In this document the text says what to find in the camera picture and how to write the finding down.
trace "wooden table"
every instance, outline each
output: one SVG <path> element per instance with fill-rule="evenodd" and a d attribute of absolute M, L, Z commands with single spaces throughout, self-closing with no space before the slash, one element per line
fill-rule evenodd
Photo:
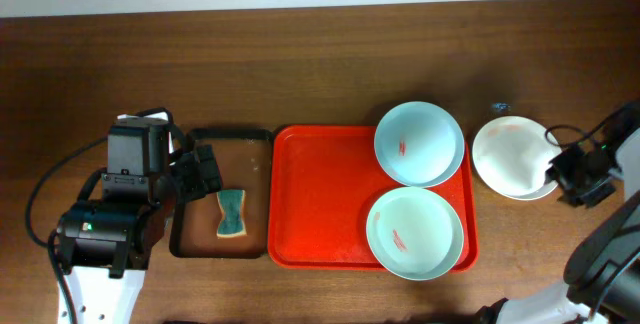
<path fill-rule="evenodd" d="M 55 280 L 26 236 L 37 178 L 164 105 L 185 129 L 375 125 L 394 105 L 441 105 L 471 141 L 508 103 L 544 125 L 591 128 L 640 94 L 640 0 L 543 0 L 0 19 L 0 321 L 51 323 Z M 33 222 L 44 237 L 105 147 L 61 170 Z M 470 314 L 561 279 L 574 247 L 620 204 L 586 211 L 509 200 L 474 177 L 480 258 L 415 283 L 387 273 L 304 271 L 258 260 L 151 257 L 132 322 L 383 322 Z"/>

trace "wooden surface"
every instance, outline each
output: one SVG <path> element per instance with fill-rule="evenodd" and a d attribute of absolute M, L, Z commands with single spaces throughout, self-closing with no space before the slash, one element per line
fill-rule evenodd
<path fill-rule="evenodd" d="M 434 102 L 467 139 L 506 102 L 544 125 L 590 128 L 640 94 L 640 0 L 545 0 L 357 8 L 0 19 L 0 321 L 51 323 L 55 281 L 25 234 L 37 178 L 120 113 L 164 105 L 185 129 L 215 124 L 374 125 Z M 44 237 L 101 147 L 47 183 Z M 585 211 L 499 196 L 474 177 L 480 258 L 415 283 L 386 273 L 177 259 L 155 248 L 132 322 L 383 322 L 468 314 L 561 278 L 573 248 L 621 203 Z"/>

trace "red tray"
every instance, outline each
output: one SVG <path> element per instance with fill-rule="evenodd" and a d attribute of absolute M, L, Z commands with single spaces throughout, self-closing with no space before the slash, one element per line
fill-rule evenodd
<path fill-rule="evenodd" d="M 365 222 L 375 201 L 401 187 L 373 150 L 375 127 L 296 125 L 276 137 L 268 250 L 287 268 L 384 270 L 369 249 Z M 464 247 L 452 271 L 478 258 L 478 234 L 467 148 L 460 169 L 429 188 L 456 210 Z"/>

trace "sponge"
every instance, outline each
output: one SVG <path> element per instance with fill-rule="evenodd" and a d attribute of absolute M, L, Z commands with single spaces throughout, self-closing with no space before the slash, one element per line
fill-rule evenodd
<path fill-rule="evenodd" d="M 245 191 L 240 189 L 221 190 L 217 193 L 218 204 L 222 211 L 222 221 L 218 225 L 219 238 L 234 238 L 247 235 L 242 212 Z"/>

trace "red mark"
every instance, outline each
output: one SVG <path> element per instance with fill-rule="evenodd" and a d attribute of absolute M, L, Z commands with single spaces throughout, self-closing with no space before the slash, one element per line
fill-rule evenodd
<path fill-rule="evenodd" d="M 393 243 L 396 245 L 396 247 L 398 247 L 398 250 L 400 250 L 401 252 L 408 251 L 407 246 L 404 245 L 404 242 L 402 241 L 402 239 L 400 239 L 400 236 L 398 235 L 398 232 L 395 229 L 393 229 Z"/>
<path fill-rule="evenodd" d="M 407 144 L 403 140 L 400 142 L 400 147 L 398 148 L 398 154 L 400 154 L 400 156 L 404 156 L 406 152 L 407 152 Z"/>

